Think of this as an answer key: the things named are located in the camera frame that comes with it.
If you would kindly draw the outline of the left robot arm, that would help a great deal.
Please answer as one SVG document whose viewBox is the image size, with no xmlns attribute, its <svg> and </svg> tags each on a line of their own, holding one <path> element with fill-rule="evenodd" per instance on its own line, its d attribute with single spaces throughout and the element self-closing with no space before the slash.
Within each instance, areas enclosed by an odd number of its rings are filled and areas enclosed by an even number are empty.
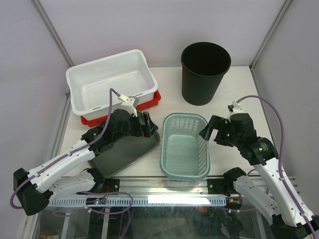
<svg viewBox="0 0 319 239">
<path fill-rule="evenodd" d="M 33 169 L 16 170 L 13 173 L 11 207 L 32 216 L 68 194 L 90 190 L 96 194 L 102 192 L 105 182 L 97 169 L 68 178 L 64 175 L 81 163 L 104 155 L 125 137 L 150 138 L 157 130 L 158 126 L 148 112 L 134 115 L 126 110 L 115 110 L 105 122 L 89 129 L 64 153 Z"/>
</svg>

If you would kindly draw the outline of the teal perforated plastic basket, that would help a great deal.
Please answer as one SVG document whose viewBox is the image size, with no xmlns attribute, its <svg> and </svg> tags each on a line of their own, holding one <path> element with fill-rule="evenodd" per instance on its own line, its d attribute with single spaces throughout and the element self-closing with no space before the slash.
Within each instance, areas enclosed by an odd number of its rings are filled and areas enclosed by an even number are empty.
<svg viewBox="0 0 319 239">
<path fill-rule="evenodd" d="M 173 113 L 164 119 L 159 165 L 166 177 L 194 181 L 208 175 L 209 143 L 199 135 L 206 125 L 197 114 Z"/>
</svg>

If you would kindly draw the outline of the black ribbed waste bin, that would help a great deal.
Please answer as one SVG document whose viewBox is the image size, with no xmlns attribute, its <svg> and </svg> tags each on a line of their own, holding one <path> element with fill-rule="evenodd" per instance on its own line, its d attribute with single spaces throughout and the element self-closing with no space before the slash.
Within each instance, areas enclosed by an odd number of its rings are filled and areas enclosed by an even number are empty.
<svg viewBox="0 0 319 239">
<path fill-rule="evenodd" d="M 211 42 L 196 42 L 181 54 L 182 96 L 191 105 L 208 104 L 231 66 L 226 49 Z"/>
</svg>

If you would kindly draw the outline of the large white plastic tub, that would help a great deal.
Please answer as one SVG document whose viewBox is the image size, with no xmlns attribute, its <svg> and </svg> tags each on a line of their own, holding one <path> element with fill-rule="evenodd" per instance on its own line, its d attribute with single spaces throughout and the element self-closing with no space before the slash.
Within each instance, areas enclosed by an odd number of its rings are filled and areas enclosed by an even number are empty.
<svg viewBox="0 0 319 239">
<path fill-rule="evenodd" d="M 158 83 L 146 58 L 138 49 L 73 66 L 66 71 L 74 114 L 93 120 L 107 115 L 109 106 L 116 109 L 120 100 L 109 99 L 114 89 L 127 97 L 137 97 L 139 103 L 153 99 Z"/>
</svg>

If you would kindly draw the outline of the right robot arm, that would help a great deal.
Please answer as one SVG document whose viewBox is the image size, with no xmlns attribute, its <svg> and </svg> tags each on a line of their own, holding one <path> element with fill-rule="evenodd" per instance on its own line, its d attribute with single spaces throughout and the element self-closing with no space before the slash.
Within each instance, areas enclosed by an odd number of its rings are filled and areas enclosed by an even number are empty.
<svg viewBox="0 0 319 239">
<path fill-rule="evenodd" d="M 199 134 L 208 141 L 213 130 L 217 130 L 214 141 L 219 145 L 236 147 L 262 177 L 271 195 L 256 186 L 239 167 L 224 173 L 221 193 L 227 195 L 236 191 L 247 198 L 268 221 L 277 239 L 314 236 L 319 230 L 319 217 L 300 199 L 279 166 L 279 155 L 274 145 L 267 138 L 257 136 L 249 114 L 235 113 L 227 119 L 213 115 Z"/>
</svg>

